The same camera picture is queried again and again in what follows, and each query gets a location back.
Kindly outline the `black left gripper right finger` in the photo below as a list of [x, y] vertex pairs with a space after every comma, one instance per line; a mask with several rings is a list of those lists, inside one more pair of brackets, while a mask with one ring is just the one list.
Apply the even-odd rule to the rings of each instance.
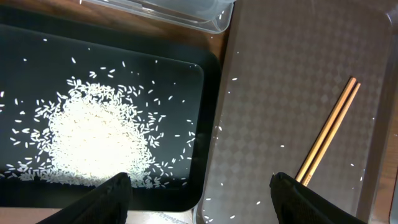
[[280, 224], [366, 224], [283, 172], [272, 176], [270, 188]]

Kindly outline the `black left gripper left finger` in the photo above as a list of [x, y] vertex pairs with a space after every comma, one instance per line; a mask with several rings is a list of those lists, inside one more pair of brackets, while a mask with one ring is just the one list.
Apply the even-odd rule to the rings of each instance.
[[131, 180], [121, 172], [38, 224], [125, 224], [131, 197]]

